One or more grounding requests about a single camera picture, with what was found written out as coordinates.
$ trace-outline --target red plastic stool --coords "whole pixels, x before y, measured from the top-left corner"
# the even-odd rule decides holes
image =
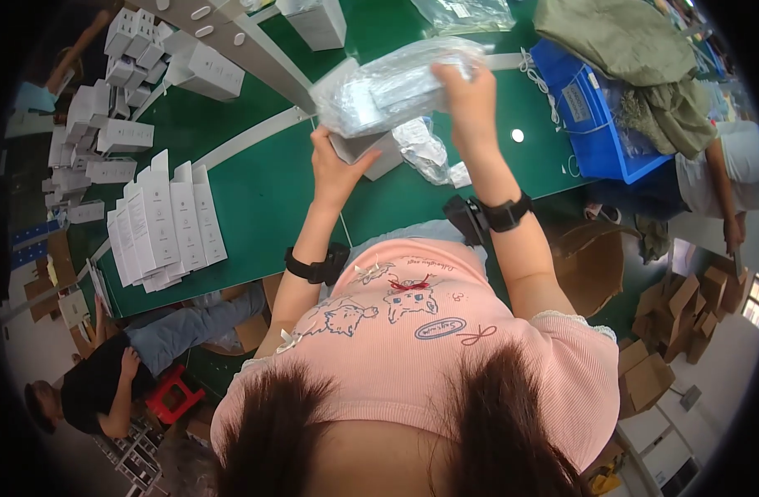
[[[177,364],[170,369],[161,381],[158,382],[156,390],[154,390],[145,401],[148,409],[153,411],[156,417],[158,417],[162,423],[166,423],[167,425],[175,423],[183,413],[189,410],[189,407],[195,405],[197,401],[205,397],[205,391],[203,389],[192,393],[186,384],[181,381],[181,373],[184,372],[185,369],[186,368],[182,364]],[[173,386],[177,386],[181,389],[181,392],[184,394],[183,398],[180,398],[172,391]],[[163,399],[167,393],[175,400],[176,405],[173,409],[170,409],[164,403]]]

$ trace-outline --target blue jeans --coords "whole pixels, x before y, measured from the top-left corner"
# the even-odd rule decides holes
[[[674,159],[664,162],[633,184],[600,180],[587,188],[593,204],[610,205],[656,221],[669,221],[689,211],[680,194]]]
[[[460,231],[454,227],[454,224],[451,224],[448,220],[426,221],[425,223],[401,227],[398,230],[375,236],[358,246],[354,246],[352,250],[349,251],[349,259],[347,259],[346,264],[344,265],[344,271],[351,270],[355,259],[372,246],[386,240],[400,238],[426,238],[442,240],[444,242],[457,242],[458,244],[465,243],[465,237],[463,234],[460,233]],[[479,261],[484,268],[484,264],[487,262],[487,251],[484,250],[484,246],[471,246],[469,248],[476,253],[476,256],[479,258]],[[332,286],[322,285],[321,292],[319,293],[319,302],[325,300],[325,298],[329,297],[331,293],[333,293]]]
[[[139,359],[158,376],[186,349],[231,333],[233,327],[263,311],[266,299],[260,283],[230,302],[206,309],[156,309],[135,320],[125,329]]]

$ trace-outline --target woman in pink shirt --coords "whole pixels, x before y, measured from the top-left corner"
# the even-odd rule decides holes
[[[493,74],[433,72],[481,202],[520,201]],[[328,133],[311,134],[314,201],[293,250],[305,264],[325,260],[377,157],[347,165]],[[446,221],[356,247],[323,300],[287,270],[269,333],[215,413],[219,496],[588,495],[578,474],[619,409],[615,336],[574,315],[533,213],[491,236],[514,313],[487,283],[484,251]]]

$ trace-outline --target green work surface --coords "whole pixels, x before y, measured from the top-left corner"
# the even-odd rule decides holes
[[[390,53],[413,41],[432,36],[431,25],[409,0],[341,0],[348,32],[343,50],[312,53],[282,16],[273,17],[261,28],[313,81],[323,76],[345,56],[361,64]],[[485,45],[489,53],[517,53],[530,48],[539,37],[532,15],[536,2],[510,5],[517,25],[509,33],[469,34],[465,37]],[[564,132],[551,122],[546,96],[517,69],[496,72],[498,104],[496,122],[501,152],[521,186],[532,197],[560,192],[586,183],[569,163],[573,149]],[[217,102],[202,95],[170,87],[140,117],[154,124],[154,146],[136,154],[138,169],[163,149],[169,149],[169,164],[195,161],[236,134],[291,107],[267,85],[246,75],[239,98]],[[307,207],[313,197],[310,168],[312,146],[308,121],[275,134],[217,165],[208,174],[228,259],[183,278],[177,285],[154,293],[142,286],[121,288],[111,251],[98,262],[106,275],[116,316],[129,316],[160,305],[177,302],[230,285],[254,280],[283,270],[285,248],[294,244]],[[510,138],[513,129],[524,132],[524,141]],[[450,141],[451,124],[446,114],[434,114],[434,132],[446,144],[450,164],[459,156]],[[354,244],[398,227],[443,218],[442,205],[459,193],[472,195],[472,188],[456,191],[434,186],[406,164],[401,164],[375,182],[360,181],[343,215]],[[93,185],[86,200],[102,199],[106,210],[122,197],[122,185]],[[86,257],[106,240],[102,223],[71,227],[68,231],[73,262],[79,270]],[[339,224],[334,240],[345,242]],[[92,297],[88,278],[81,283]]]

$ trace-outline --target label on blue bin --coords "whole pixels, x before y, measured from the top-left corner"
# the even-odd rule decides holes
[[[581,123],[592,117],[590,108],[587,106],[584,95],[577,84],[571,83],[565,86],[562,90],[562,96],[565,98],[567,106],[570,107],[570,113],[573,114],[573,121],[575,123]]]

